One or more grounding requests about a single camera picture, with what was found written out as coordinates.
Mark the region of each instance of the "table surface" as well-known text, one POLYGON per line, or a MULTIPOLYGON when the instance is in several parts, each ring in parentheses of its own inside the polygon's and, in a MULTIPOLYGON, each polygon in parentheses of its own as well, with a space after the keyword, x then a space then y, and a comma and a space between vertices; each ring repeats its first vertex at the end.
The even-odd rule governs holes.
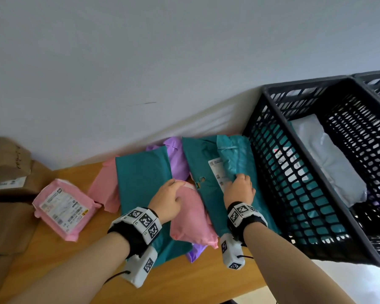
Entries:
MULTIPOLYGON (((57 178, 68 180, 86 192, 101 167, 101 163, 95 163, 64 168, 57 171, 57 178)), ((110 222, 118 216, 119 213, 100 209, 80 232, 77 242, 64 241, 40 221, 28 249, 16 256, 11 265, 0 291, 0 303, 5 303, 76 252, 100 239, 106 234, 110 222)), ((250 256, 247 248, 244 254, 250 256)), ((252 259, 246 259, 241 270, 230 270, 223 265, 220 249, 208 247, 193 264, 185 256, 180 256, 152 269, 139 289, 116 277, 103 286, 92 303, 218 304, 265 285, 252 259)))

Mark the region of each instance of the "hand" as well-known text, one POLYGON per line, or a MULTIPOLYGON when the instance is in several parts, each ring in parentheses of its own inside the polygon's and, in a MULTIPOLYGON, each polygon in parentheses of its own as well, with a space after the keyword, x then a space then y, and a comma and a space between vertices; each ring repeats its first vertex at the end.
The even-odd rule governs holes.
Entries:
POLYGON ((252 182, 249 176, 245 174, 237 174, 235 181, 227 182, 224 192, 224 204, 228 209, 234 201, 241 201, 251 205, 255 196, 256 190, 252 188, 252 182))
POLYGON ((169 222, 178 215, 182 201, 180 198, 176 198, 176 192, 184 184, 184 181, 170 179, 159 188, 151 199, 148 208, 156 212, 161 224, 169 222))

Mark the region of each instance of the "forearm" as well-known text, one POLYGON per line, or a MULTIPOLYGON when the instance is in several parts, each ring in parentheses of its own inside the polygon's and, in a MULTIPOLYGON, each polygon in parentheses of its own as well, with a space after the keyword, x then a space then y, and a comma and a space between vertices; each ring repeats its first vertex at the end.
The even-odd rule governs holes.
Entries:
POLYGON ((354 303, 307 256, 263 224, 249 224, 243 236, 279 303, 354 303))
POLYGON ((51 270, 10 303, 90 303, 129 252, 130 245, 125 238, 109 233, 51 270))

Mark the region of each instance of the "black cable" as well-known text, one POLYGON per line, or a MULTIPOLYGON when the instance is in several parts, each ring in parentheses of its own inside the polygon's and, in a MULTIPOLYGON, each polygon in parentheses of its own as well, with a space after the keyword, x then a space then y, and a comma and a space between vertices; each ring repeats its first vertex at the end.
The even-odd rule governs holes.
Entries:
POLYGON ((114 274, 113 276, 111 276, 109 279, 107 279, 106 281, 105 281, 105 283, 107 283, 108 281, 111 281, 113 278, 115 278, 116 276, 119 276, 119 275, 121 275, 121 274, 124 274, 124 273, 126 273, 126 274, 130 274, 131 273, 131 271, 122 271, 122 272, 120 272, 120 273, 117 273, 117 274, 114 274))
POLYGON ((252 256, 238 255, 238 256, 237 256, 237 258, 239 258, 239 257, 246 257, 246 258, 250 258, 250 259, 253 259, 253 257, 252 257, 252 256))

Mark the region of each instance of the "label sticker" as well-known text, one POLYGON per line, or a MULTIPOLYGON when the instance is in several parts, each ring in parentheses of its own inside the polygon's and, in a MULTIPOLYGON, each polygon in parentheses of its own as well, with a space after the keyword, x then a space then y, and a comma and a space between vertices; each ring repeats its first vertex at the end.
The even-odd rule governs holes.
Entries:
POLYGON ((57 188, 39 206, 66 233, 89 211, 62 188, 57 188))
POLYGON ((213 171, 214 176, 216 177, 222 192, 224 192, 225 183, 231 180, 227 177, 227 174, 225 173, 223 160, 221 158, 216 158, 208 161, 208 164, 210 165, 210 168, 213 171))
MULTIPOLYGON (((278 163, 280 164, 282 169, 288 168, 289 163, 286 161, 286 157, 283 155, 281 150, 279 150, 276 153, 277 150, 278 150, 278 148, 274 148, 273 153, 275 153, 275 157, 276 157, 278 163)), ((289 146, 283 147, 283 151, 286 153, 286 156, 290 158, 291 163, 293 163, 294 161, 297 160, 297 157, 295 155, 291 156, 293 154, 293 150, 289 149, 289 146)), ((301 164, 298 161, 296 163, 294 163, 294 168, 298 170, 297 173, 300 176, 302 176, 305 174, 305 172, 303 171, 303 168, 299 169, 300 167, 301 167, 301 164)), ((293 169, 291 167, 288 168, 286 171, 284 171, 284 174, 288 177, 289 182, 294 182, 297 179, 297 176, 294 174, 293 169)), ((303 179, 303 181, 307 181, 308 176, 304 176, 302 179, 303 179)))
POLYGON ((0 182, 0 190, 22 188, 25 184, 26 179, 27 177, 25 176, 25 177, 20 177, 20 178, 0 182))

